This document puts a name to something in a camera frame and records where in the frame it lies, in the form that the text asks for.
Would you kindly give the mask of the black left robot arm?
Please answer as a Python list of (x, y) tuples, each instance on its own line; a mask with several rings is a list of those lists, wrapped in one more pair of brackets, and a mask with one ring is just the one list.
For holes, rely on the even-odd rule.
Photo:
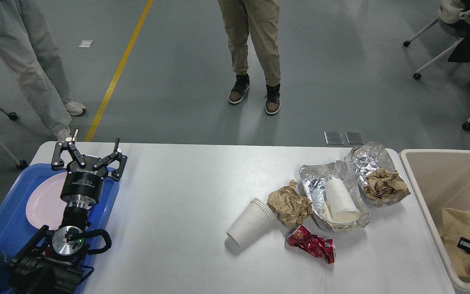
[(105, 229), (90, 229), (89, 216), (100, 202), (106, 179), (118, 182), (128, 158), (119, 138), (104, 158), (82, 154), (76, 147), (77, 134), (75, 129), (58, 141), (51, 160), (53, 171), (64, 171), (63, 219), (57, 229), (41, 226), (9, 263), (8, 285), (13, 294), (73, 294), (94, 271), (83, 264), (84, 259), (112, 246)]

